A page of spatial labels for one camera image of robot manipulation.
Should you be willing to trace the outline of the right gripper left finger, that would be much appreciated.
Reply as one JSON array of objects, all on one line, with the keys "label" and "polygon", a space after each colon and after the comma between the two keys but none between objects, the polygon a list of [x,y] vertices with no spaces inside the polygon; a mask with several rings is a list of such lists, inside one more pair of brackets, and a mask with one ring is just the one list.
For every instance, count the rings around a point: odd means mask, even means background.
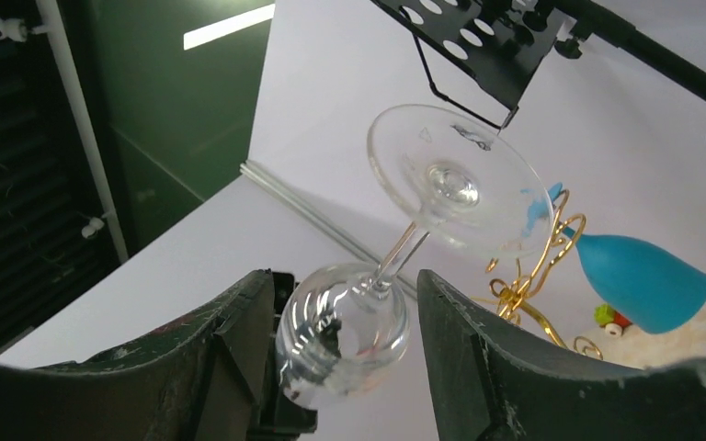
[{"label": "right gripper left finger", "polygon": [[83,362],[0,365],[0,440],[242,440],[261,403],[272,273]]}]

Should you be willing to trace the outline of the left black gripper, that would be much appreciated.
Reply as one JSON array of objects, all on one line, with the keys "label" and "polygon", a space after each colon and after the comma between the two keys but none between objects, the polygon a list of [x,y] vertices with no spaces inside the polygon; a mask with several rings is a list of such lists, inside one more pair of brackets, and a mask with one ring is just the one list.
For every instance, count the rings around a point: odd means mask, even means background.
[{"label": "left black gripper", "polygon": [[296,405],[282,392],[275,361],[275,337],[279,319],[290,294],[298,286],[291,273],[272,272],[274,285],[273,326],[260,404],[254,409],[249,427],[250,440],[298,440],[317,429],[317,412]]}]

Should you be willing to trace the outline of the clear wine glass back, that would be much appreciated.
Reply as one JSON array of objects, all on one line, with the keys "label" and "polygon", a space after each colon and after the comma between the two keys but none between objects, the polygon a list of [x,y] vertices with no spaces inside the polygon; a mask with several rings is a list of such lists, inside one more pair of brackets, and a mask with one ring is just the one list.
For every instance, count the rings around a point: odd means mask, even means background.
[{"label": "clear wine glass back", "polygon": [[283,394],[317,410],[374,389],[404,356],[410,311],[398,273],[428,237],[482,259],[542,251],[553,221],[545,185],[483,124],[441,107],[390,107],[371,123],[367,155],[409,218],[378,264],[315,270],[291,293],[275,337]]}]

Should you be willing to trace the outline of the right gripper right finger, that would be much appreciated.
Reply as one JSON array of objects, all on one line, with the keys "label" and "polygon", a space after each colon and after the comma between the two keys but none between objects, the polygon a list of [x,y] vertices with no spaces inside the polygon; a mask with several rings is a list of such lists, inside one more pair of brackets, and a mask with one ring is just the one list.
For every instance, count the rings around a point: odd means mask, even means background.
[{"label": "right gripper right finger", "polygon": [[581,356],[417,277],[442,440],[706,440],[706,358],[640,370]]}]

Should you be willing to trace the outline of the blue wine glass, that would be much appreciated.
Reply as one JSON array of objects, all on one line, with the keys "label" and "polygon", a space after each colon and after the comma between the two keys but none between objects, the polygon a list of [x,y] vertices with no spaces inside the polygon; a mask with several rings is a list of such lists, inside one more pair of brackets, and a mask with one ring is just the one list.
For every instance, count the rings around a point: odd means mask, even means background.
[{"label": "blue wine glass", "polygon": [[554,231],[579,256],[591,288],[648,334],[664,334],[706,302],[706,273],[653,243],[615,234],[586,234],[565,222]]}]

